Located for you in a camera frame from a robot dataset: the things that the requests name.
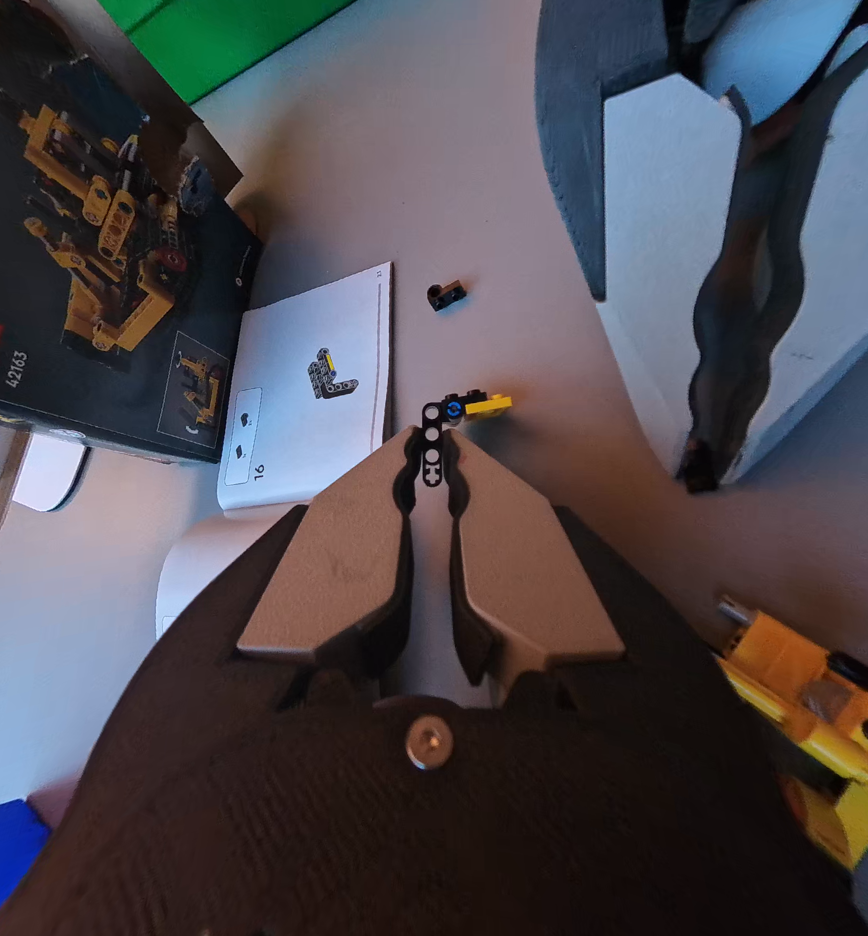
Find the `green plastic bin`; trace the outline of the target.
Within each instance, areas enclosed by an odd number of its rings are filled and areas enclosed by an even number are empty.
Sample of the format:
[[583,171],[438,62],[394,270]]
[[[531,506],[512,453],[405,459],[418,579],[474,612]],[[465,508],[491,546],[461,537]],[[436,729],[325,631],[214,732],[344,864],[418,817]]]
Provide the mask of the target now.
[[349,1],[101,1],[174,91],[193,104]]

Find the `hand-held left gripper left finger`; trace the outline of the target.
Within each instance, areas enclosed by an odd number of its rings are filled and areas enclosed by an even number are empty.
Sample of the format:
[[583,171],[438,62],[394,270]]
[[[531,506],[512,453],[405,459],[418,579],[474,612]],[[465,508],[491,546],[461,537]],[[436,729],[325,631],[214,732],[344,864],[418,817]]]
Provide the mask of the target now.
[[313,498],[237,650],[381,677],[410,631],[413,508],[411,426]]

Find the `white instruction booklet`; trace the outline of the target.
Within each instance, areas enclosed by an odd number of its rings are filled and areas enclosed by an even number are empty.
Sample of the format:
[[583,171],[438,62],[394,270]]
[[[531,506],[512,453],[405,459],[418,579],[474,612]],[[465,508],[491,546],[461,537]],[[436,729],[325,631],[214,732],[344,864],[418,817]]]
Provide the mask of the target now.
[[160,639],[268,527],[373,454],[390,434],[393,264],[244,315],[217,474],[217,512],[164,561]]

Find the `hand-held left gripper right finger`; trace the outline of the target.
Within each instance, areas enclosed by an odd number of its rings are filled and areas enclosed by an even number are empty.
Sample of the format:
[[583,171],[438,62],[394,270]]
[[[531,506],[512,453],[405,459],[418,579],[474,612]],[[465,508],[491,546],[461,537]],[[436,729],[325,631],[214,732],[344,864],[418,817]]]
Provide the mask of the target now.
[[626,646],[550,501],[450,430],[453,641],[470,685],[500,696],[529,672],[621,659]]

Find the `dark lego set box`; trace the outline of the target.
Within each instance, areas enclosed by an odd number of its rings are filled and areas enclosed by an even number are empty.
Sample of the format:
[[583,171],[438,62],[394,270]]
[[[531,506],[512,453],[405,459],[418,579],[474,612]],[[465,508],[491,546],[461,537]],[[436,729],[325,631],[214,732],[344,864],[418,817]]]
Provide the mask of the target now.
[[0,2],[0,424],[219,461],[262,244],[170,135]]

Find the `yellow lego model section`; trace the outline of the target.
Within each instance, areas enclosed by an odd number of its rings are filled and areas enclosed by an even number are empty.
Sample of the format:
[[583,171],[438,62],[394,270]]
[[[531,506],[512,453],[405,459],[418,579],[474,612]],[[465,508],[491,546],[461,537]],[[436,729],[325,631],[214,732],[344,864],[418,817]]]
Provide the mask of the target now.
[[807,836],[848,872],[868,852],[868,664],[722,596],[719,664],[775,728],[779,783]]

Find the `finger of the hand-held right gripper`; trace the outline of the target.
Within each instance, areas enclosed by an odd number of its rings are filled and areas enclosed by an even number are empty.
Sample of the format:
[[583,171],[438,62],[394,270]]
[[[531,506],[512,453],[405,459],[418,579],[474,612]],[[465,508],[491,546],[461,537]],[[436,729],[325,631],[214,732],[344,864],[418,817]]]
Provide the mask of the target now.
[[694,310],[743,127],[673,57],[663,2],[542,2],[535,109],[552,193],[651,450],[707,492],[719,469],[691,413]]
[[720,484],[742,479],[868,350],[868,24],[773,151],[743,294],[723,302]]

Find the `black and yellow lego assembly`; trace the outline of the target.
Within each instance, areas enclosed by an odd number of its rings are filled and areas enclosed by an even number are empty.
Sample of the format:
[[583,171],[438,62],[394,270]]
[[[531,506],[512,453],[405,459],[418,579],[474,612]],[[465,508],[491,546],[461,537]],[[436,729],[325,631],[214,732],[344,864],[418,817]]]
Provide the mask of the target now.
[[443,477],[444,435],[462,423],[494,418],[513,406],[511,397],[470,390],[465,394],[451,393],[438,402],[425,404],[421,413],[424,437],[421,479],[427,488],[438,487]]

